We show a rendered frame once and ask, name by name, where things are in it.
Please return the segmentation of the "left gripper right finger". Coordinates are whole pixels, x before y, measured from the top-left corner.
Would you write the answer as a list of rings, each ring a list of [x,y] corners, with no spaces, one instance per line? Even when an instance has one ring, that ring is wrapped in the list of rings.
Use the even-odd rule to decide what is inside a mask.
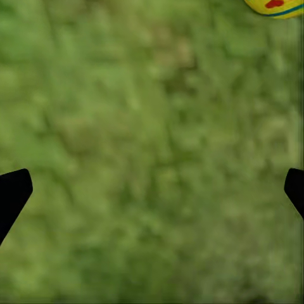
[[[304,171],[291,168],[286,176],[284,192],[304,219]]]

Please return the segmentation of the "easter egg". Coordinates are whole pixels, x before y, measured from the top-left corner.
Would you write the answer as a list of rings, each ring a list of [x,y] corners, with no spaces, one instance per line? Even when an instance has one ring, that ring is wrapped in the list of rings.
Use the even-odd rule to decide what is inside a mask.
[[[286,19],[304,13],[304,0],[244,0],[258,14]]]

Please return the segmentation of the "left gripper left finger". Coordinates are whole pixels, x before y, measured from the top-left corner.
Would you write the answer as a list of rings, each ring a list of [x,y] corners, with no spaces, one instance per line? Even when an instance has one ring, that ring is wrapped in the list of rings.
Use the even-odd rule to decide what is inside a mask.
[[[32,192],[32,180],[26,168],[0,175],[0,245]]]

